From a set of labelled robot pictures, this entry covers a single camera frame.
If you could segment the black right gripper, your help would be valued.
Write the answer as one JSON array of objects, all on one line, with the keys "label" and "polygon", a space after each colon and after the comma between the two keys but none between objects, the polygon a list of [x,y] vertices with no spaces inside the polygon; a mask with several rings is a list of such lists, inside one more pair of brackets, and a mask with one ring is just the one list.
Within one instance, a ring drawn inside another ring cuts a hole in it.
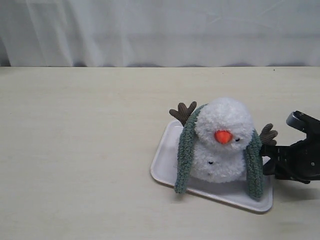
[{"label": "black right gripper", "polygon": [[304,139],[290,146],[263,144],[259,154],[262,157],[276,157],[263,164],[265,176],[304,184],[320,180],[319,139]]}]

